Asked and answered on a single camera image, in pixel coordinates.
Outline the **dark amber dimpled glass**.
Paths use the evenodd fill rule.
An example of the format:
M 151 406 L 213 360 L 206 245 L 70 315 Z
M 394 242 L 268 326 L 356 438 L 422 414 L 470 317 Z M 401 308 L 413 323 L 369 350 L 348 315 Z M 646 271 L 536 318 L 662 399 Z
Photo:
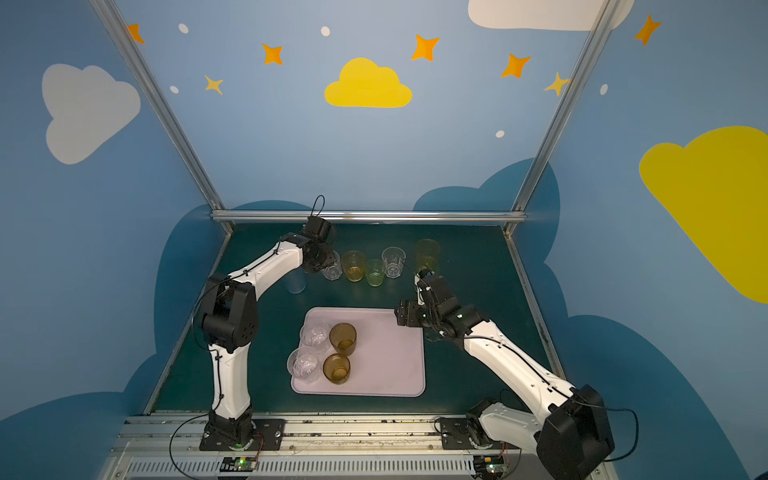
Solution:
M 323 363 L 323 374 L 333 384 L 345 383 L 351 371 L 351 362 L 346 355 L 334 353 L 329 355 Z
M 350 356 L 356 348 L 357 331 L 350 323 L 338 323 L 331 328 L 329 340 L 338 354 Z

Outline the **lilac plastic tray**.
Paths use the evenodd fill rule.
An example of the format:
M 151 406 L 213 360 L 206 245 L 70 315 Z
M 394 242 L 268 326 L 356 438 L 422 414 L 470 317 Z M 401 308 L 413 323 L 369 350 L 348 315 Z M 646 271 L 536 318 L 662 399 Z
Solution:
M 322 364 L 334 353 L 312 354 L 314 369 L 294 373 L 291 388 L 303 395 L 346 395 L 414 398 L 426 389 L 423 330 L 399 326 L 394 311 L 375 308 L 315 307 L 305 315 L 303 329 L 349 323 L 357 331 L 351 372 L 340 385 L 329 381 Z

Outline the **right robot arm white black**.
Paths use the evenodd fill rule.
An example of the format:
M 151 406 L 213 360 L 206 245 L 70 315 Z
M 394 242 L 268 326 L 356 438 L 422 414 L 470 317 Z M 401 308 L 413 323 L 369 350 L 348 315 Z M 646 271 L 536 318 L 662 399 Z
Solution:
M 395 309 L 400 326 L 423 328 L 489 368 L 526 405 L 525 411 L 486 399 L 466 415 L 469 442 L 496 443 L 535 454 L 555 479 L 585 479 L 615 450 L 607 409 L 590 386 L 575 388 L 525 353 L 447 281 L 429 269 L 414 277 L 417 297 Z

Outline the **clear faceted glass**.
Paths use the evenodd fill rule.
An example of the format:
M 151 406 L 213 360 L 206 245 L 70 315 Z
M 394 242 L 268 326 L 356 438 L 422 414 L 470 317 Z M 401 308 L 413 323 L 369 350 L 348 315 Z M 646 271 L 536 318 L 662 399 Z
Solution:
M 342 276 L 343 268 L 337 251 L 333 251 L 333 261 L 321 270 L 321 274 L 328 281 L 336 281 Z
M 331 326 L 327 322 L 306 322 L 300 330 L 300 348 L 324 353 L 331 347 Z
M 321 370 L 319 354 L 315 349 L 299 347 L 289 355 L 287 370 L 293 380 L 312 383 L 317 380 Z

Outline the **pale green small glass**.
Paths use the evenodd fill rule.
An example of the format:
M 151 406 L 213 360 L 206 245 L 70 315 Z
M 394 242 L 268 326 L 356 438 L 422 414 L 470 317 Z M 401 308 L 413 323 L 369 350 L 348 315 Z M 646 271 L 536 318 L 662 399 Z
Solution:
M 365 278 L 369 286 L 379 287 L 386 277 L 385 264 L 381 259 L 369 259 L 365 263 Z

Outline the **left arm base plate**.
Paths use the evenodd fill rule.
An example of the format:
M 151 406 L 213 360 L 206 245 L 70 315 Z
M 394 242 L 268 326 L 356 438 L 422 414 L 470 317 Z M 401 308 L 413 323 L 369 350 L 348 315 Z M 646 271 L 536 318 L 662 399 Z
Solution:
M 277 451 L 285 421 L 282 419 L 223 419 L 215 417 L 204 428 L 200 451 Z

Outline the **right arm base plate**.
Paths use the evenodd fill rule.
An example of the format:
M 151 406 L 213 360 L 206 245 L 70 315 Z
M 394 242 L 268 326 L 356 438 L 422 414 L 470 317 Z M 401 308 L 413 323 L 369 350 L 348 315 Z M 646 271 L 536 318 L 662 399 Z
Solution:
M 444 450 L 478 448 L 478 430 L 474 420 L 467 417 L 438 417 L 435 425 Z

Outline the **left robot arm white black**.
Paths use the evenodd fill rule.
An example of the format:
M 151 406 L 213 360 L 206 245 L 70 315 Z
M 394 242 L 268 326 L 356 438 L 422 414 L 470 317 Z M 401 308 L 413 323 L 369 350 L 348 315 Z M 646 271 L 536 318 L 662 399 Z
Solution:
M 248 391 L 249 349 L 259 324 L 258 301 L 295 270 L 318 272 L 334 260 L 326 233 L 289 233 L 267 253 L 223 277 L 208 279 L 200 325 L 211 356 L 214 399 L 202 451 L 245 451 L 257 438 Z

